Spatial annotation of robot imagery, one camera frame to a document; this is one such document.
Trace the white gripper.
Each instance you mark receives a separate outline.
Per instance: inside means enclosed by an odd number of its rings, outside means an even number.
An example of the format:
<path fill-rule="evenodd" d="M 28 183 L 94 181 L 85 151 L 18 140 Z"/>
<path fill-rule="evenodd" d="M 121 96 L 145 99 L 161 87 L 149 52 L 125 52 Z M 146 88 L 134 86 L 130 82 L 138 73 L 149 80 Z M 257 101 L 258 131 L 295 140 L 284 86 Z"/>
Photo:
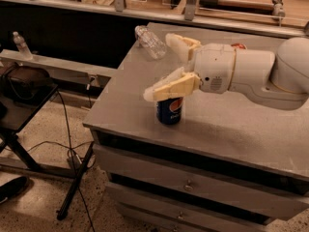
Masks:
<path fill-rule="evenodd" d="M 186 72 L 181 67 L 161 78 L 145 89 L 143 98 L 147 102 L 189 96 L 199 87 L 207 93 L 222 94 L 228 90 L 236 62 L 236 50 L 232 46 L 220 43 L 202 46 L 198 40 L 174 33 L 168 33 L 165 41 L 184 64 L 192 59 L 198 48 L 193 58 L 194 72 Z"/>

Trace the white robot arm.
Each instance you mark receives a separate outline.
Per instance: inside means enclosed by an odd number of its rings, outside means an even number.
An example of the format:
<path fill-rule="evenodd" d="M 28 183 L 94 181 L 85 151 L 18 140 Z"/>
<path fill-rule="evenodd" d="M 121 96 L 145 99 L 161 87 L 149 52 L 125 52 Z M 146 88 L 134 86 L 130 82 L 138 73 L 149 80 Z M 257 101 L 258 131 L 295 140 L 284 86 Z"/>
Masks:
<path fill-rule="evenodd" d="M 241 45 L 208 43 L 167 34 L 167 45 L 185 65 L 144 91 L 148 102 L 189 96 L 195 90 L 237 92 L 250 101 L 294 110 L 309 98 L 309 40 L 291 38 L 275 52 Z"/>

